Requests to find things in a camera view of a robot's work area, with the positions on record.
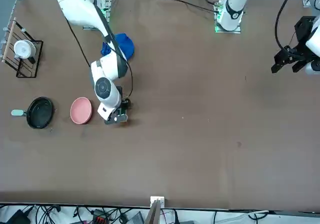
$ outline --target black frying pan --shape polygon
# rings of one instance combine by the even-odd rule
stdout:
[[[47,97],[38,97],[29,106],[27,111],[12,110],[11,115],[16,117],[26,117],[26,121],[31,128],[43,129],[52,120],[54,105]]]

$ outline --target white bracket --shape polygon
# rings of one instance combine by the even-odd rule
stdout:
[[[164,196],[150,196],[150,207],[154,201],[160,200],[160,208],[165,208],[165,197]]]
[[[303,3],[303,7],[304,7],[304,8],[309,8],[309,7],[311,7],[311,4],[310,4],[310,1],[309,1],[309,0],[308,0],[308,1],[302,0],[302,3]]]

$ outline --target frying pan handle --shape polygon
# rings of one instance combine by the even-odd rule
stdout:
[[[14,117],[25,117],[27,115],[27,112],[25,110],[12,110],[11,111],[11,116]]]

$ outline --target black wire rack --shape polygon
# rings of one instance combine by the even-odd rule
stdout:
[[[2,41],[2,63],[6,63],[15,70],[17,78],[36,78],[43,49],[43,40],[34,39],[25,28],[23,28],[14,18],[11,28],[5,27],[5,39]],[[35,46],[35,56],[26,59],[20,58],[15,54],[15,42],[20,40],[28,40]]]

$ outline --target cable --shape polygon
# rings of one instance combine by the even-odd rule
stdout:
[[[289,42],[288,46],[290,46],[290,44],[291,44],[292,40],[294,39],[295,34],[296,34],[296,32],[294,32],[294,33],[292,34],[292,37],[291,37],[291,40],[290,40],[290,42]]]
[[[211,5],[214,5],[214,4],[216,4],[216,1],[214,1],[214,2],[211,2],[211,1],[209,1],[209,0],[205,0],[207,3],[209,3],[209,4],[211,4]]]
[[[176,209],[173,209],[173,211],[174,211],[174,224],[180,224]]]
[[[219,13],[219,12],[218,12],[218,11],[216,11],[216,10],[207,9],[207,8],[205,8],[205,7],[198,6],[198,5],[192,4],[192,3],[187,2],[187,1],[184,1],[184,0],[173,0],[173,1],[181,2],[181,3],[187,4],[187,5],[190,5],[190,6],[193,6],[193,7],[196,7],[196,8],[202,9],[202,10],[205,10],[205,11],[207,11],[207,12],[211,12],[211,13]]]
[[[90,68],[90,64],[89,64],[89,62],[88,62],[88,59],[87,59],[87,57],[86,57],[86,55],[85,55],[85,53],[84,53],[84,50],[82,49],[82,47],[81,47],[81,45],[80,45],[80,42],[79,42],[76,34],[74,33],[74,30],[71,28],[71,25],[70,25],[69,21],[68,21],[67,19],[65,19],[65,20],[66,20],[66,23],[67,23],[68,26],[69,26],[70,31],[72,32],[72,34],[73,34],[73,36],[74,36],[76,42],[77,42],[78,45],[79,45],[79,48],[80,48],[80,50],[81,50],[81,52],[82,52],[82,55],[83,55],[83,57],[84,57],[84,59],[85,59],[85,61],[86,61],[86,64],[87,64],[88,67]]]
[[[39,212],[40,206],[38,207],[38,209],[36,210],[35,213],[35,224],[38,224],[38,212]]]
[[[129,70],[130,70],[130,75],[131,75],[131,90],[130,90],[129,95],[128,95],[127,97],[125,97],[125,98],[129,98],[129,97],[131,96],[132,92],[134,91],[134,77],[133,77],[133,74],[132,74],[131,66],[130,66],[129,62],[122,56],[122,54],[117,53],[116,50],[115,50],[115,49],[112,49],[110,46],[109,46],[109,48],[110,48],[113,52],[115,52],[115,53],[125,62],[125,64],[128,66],[128,68],[129,68]]]
[[[24,212],[25,209],[27,209],[28,207],[30,207],[29,205],[27,205],[25,208],[22,209],[22,212]]]
[[[279,42],[279,39],[278,39],[278,23],[279,23],[279,18],[280,18],[280,15],[285,7],[285,5],[287,4],[287,1],[288,0],[284,0],[284,2],[282,3],[282,6],[276,16],[276,19],[275,19],[275,25],[274,25],[274,37],[275,37],[275,41],[276,43],[278,44],[278,46],[280,47],[280,49],[285,52],[288,56],[291,56],[291,57],[295,57],[295,58],[298,58],[298,60],[303,60],[303,56],[302,55],[296,55],[296,54],[293,54],[291,52],[289,52],[288,50],[286,50],[282,45],[281,43]]]
[[[82,224],[85,224],[84,221],[83,221],[83,220],[81,219],[81,217],[80,217],[79,207],[78,207],[78,206],[75,208],[74,212],[76,212],[76,215],[78,216],[80,222],[81,222]]]
[[[115,220],[115,218],[117,217],[118,209],[116,209],[116,213],[115,213],[115,217],[114,217],[114,219],[109,218],[109,217],[111,217],[112,213],[114,213],[114,211],[112,211],[112,212],[107,216],[107,213],[106,213],[106,211],[105,211],[105,209],[104,209],[103,207],[102,207],[102,210],[103,210],[103,212],[104,212],[105,219],[106,219],[106,220],[108,220],[109,222],[114,221],[114,220]]]
[[[217,216],[217,211],[214,213],[212,224],[215,224],[215,223],[216,223],[216,216]]]
[[[45,218],[45,222],[47,223],[47,219],[49,218],[50,223],[51,224],[56,224],[54,222],[54,220],[52,220],[52,218],[50,217],[50,213],[52,212],[52,210],[54,209],[54,206],[49,207],[48,209],[46,208],[46,206],[44,206],[45,212],[46,212],[46,218]]]
[[[164,221],[165,221],[165,224],[167,224],[167,219],[166,219],[166,215],[164,213],[164,210],[161,209],[161,212],[162,212],[162,215],[163,215],[163,218],[164,218]]]
[[[94,215],[95,212],[93,210],[89,210],[86,206],[84,208],[87,209],[87,211],[90,212],[91,215]]]
[[[123,212],[123,213],[121,213],[121,215],[124,215],[124,214],[126,214],[127,212],[129,212],[129,211],[131,211],[132,210],[132,208],[131,209],[129,209],[129,210],[126,210],[125,212]],[[115,223],[120,217],[121,217],[121,215],[119,215],[116,219],[114,219],[114,221],[113,222],[111,222],[110,224],[113,224],[113,223]]]
[[[268,215],[268,213],[266,213],[266,214],[264,214],[264,215],[262,215],[262,216],[260,216],[260,217],[257,217],[257,215],[254,214],[254,218],[251,217],[250,215],[248,215],[248,217],[249,217],[251,220],[255,221],[255,224],[258,224],[258,220],[261,220],[261,219],[265,218],[267,215]]]
[[[313,7],[314,7],[314,9],[320,11],[320,9],[316,7],[316,1],[317,1],[317,0],[314,0]]]

